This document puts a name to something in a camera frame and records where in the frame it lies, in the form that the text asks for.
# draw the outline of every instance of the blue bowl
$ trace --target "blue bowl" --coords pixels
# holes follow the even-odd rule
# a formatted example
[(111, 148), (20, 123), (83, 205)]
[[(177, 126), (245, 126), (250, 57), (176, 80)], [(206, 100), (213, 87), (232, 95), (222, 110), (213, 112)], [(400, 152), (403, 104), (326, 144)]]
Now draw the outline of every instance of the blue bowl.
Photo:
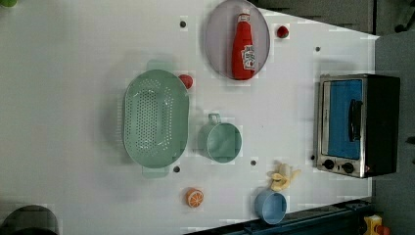
[(287, 201), (282, 194), (266, 189), (256, 196), (256, 214), (268, 224), (277, 224), (285, 216)]

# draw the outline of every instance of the red ketchup bottle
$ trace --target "red ketchup bottle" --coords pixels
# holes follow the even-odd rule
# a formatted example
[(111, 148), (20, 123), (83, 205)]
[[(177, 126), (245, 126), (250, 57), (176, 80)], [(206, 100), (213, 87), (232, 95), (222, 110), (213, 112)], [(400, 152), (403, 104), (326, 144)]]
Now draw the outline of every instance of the red ketchup bottle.
[(233, 51), (232, 74), (237, 80), (248, 80), (254, 76), (255, 53), (251, 35), (250, 10), (244, 9), (238, 17)]

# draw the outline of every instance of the orange slice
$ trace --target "orange slice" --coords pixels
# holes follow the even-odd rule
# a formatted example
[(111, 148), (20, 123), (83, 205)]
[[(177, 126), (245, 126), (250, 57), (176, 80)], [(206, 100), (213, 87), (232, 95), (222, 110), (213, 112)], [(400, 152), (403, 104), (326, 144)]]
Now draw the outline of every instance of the orange slice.
[(192, 188), (186, 193), (186, 202), (187, 205), (189, 205), (189, 207), (191, 208), (196, 208), (200, 206), (203, 200), (204, 193), (202, 193), (202, 191), (200, 190)]

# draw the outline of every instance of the table surface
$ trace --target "table surface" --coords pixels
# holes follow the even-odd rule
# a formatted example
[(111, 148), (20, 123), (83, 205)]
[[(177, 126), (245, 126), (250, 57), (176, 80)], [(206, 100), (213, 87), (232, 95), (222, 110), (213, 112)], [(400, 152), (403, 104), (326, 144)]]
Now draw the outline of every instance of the table surface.
[[(200, 231), (257, 218), (254, 198), (278, 163), (302, 170), (283, 192), (288, 212), (371, 196), (371, 179), (319, 171), (310, 156), (319, 75), (374, 72), (377, 37), (261, 10), (268, 61), (253, 79), (234, 81), (212, 70), (203, 46), (220, 2), (42, 0), (0, 9), (0, 219), (37, 204), (67, 235)], [(275, 38), (279, 25), (288, 38)], [(194, 86), (189, 141), (172, 165), (181, 171), (147, 179), (120, 131), (125, 89), (153, 59), (172, 61)], [(199, 154), (211, 112), (242, 132), (230, 164)], [(194, 210), (183, 201), (189, 187), (205, 193)]]

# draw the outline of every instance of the small red object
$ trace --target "small red object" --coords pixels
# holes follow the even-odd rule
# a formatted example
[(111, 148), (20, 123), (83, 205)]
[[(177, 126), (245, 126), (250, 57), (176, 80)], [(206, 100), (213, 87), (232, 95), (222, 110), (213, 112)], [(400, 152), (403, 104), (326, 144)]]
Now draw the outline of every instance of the small red object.
[(193, 85), (193, 78), (190, 75), (181, 74), (179, 75), (180, 80), (183, 82), (186, 89), (189, 89)]
[(277, 36), (279, 38), (286, 38), (289, 35), (289, 31), (285, 26), (280, 26), (277, 30)]

